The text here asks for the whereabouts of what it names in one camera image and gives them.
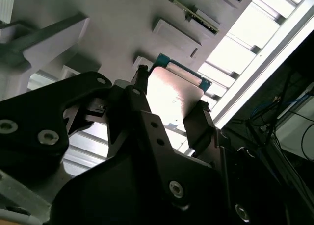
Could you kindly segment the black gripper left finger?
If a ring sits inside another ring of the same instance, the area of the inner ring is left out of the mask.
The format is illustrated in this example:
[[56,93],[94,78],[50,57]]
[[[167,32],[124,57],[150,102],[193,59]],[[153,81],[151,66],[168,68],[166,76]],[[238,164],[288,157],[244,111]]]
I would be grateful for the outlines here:
[[[70,135],[92,124],[87,116],[107,124],[109,159],[131,151],[153,159],[162,175],[164,161],[174,151],[159,116],[151,113],[146,93],[152,70],[140,66],[135,83],[122,88],[97,72],[86,72],[4,100],[2,120],[17,129],[0,136],[0,166],[10,173],[33,172],[36,177],[55,171],[69,147]],[[104,102],[101,113],[89,111],[92,99]]]

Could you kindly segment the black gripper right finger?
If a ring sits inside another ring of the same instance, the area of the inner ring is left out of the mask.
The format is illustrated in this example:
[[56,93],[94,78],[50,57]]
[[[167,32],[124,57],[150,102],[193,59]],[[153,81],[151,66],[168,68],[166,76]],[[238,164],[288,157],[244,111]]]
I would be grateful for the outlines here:
[[219,174],[227,221],[233,225],[290,225],[292,214],[284,198],[284,180],[270,157],[249,148],[236,149],[215,127],[208,103],[200,100],[183,120],[193,157]]

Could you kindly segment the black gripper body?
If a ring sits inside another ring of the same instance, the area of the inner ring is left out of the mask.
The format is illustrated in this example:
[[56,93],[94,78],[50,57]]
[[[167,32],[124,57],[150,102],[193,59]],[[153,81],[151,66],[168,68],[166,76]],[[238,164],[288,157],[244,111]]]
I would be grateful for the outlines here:
[[55,197],[52,225],[234,225],[218,173],[174,150],[162,175],[127,151],[71,179]]

